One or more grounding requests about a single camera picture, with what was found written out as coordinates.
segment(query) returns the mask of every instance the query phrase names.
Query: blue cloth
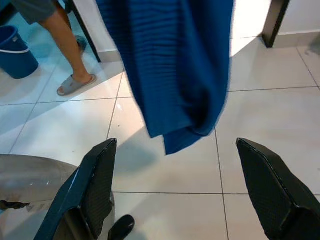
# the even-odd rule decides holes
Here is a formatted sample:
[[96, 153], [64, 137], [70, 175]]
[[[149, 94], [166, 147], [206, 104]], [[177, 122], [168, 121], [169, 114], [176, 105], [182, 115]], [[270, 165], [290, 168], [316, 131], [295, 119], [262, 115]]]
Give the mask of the blue cloth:
[[167, 154], [207, 136], [229, 78], [233, 0], [96, 0], [150, 136]]

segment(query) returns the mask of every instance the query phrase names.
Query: blue bucket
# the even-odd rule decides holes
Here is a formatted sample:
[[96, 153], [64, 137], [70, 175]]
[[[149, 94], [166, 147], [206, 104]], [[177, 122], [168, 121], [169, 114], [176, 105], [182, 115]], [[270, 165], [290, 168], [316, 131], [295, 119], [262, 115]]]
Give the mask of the blue bucket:
[[22, 40], [15, 26], [0, 26], [0, 68], [14, 79], [32, 74], [38, 61]]

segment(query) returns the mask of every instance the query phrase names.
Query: black door frame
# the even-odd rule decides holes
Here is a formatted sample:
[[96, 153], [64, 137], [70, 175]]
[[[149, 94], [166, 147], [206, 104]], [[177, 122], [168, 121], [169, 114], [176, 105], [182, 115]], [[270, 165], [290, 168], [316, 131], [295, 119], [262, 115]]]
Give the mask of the black door frame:
[[272, 48], [285, 18], [290, 0], [272, 0], [264, 28], [262, 39], [267, 48]]
[[96, 57], [96, 60], [98, 61], [98, 63], [101, 63], [101, 59], [100, 59], [100, 57], [98, 55], [96, 46], [95, 46], [94, 42], [92, 41], [92, 38], [91, 38], [91, 36], [90, 36], [90, 34], [88, 32], [88, 29], [87, 29], [84, 21], [82, 20], [81, 15], [80, 15], [80, 13], [79, 13], [74, 1], [70, 0], [69, 3], [71, 4], [72, 11], [74, 12], [75, 17], [78, 20], [78, 22], [79, 22], [79, 24], [80, 24], [80, 26], [82, 28], [82, 31], [83, 31], [88, 43], [90, 44], [90, 47], [92, 48], [92, 51], [93, 51], [93, 53], [94, 53], [94, 55]]

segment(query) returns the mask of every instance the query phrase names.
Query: foot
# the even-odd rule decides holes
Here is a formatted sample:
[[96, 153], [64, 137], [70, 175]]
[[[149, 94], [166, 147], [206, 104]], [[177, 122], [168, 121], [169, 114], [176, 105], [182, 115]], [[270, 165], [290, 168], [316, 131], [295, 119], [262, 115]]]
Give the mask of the foot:
[[95, 82], [96, 79], [97, 77], [94, 74], [88, 74], [86, 77], [76, 77], [75, 75], [71, 75], [57, 89], [57, 94], [59, 96], [67, 96], [73, 94], [82, 87]]

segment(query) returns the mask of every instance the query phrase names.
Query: floor tile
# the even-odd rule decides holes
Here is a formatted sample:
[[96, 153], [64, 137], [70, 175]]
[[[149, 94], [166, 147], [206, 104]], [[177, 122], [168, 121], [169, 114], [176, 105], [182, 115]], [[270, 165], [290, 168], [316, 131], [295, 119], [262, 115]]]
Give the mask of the floor tile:
[[0, 106], [0, 154], [8, 154], [24, 127], [34, 104]]
[[229, 240], [268, 240], [248, 195], [225, 195]]
[[52, 158], [78, 166], [107, 139], [115, 100], [40, 103], [11, 154]]
[[33, 240], [47, 211], [28, 212], [23, 209], [9, 209], [0, 215], [1, 240]]
[[59, 59], [59, 56], [38, 58], [38, 69], [22, 79], [0, 73], [0, 105], [36, 103]]
[[71, 66], [63, 57], [53, 72], [39, 102], [116, 98], [124, 71], [122, 62], [98, 63], [93, 53], [84, 53], [83, 61], [88, 72], [97, 75], [95, 83], [84, 87], [70, 96], [59, 96], [57, 89], [72, 74]]
[[320, 86], [320, 45], [297, 48], [312, 76]]
[[231, 45], [230, 91], [316, 86], [295, 47], [268, 49], [260, 38], [233, 39]]
[[231, 38], [255, 37], [262, 33], [271, 0], [235, 0]]
[[109, 138], [118, 139], [113, 189], [122, 192], [221, 193], [215, 135], [165, 156], [150, 139], [133, 98], [119, 98]]
[[225, 193], [247, 193], [237, 138], [282, 157], [314, 194], [320, 194], [320, 91], [317, 87], [230, 92], [216, 133]]
[[128, 75], [126, 72], [122, 75], [122, 80], [119, 88], [118, 98], [128, 98], [133, 97], [132, 89], [128, 80]]
[[128, 240], [227, 240], [221, 195], [116, 193], [116, 218], [136, 222]]

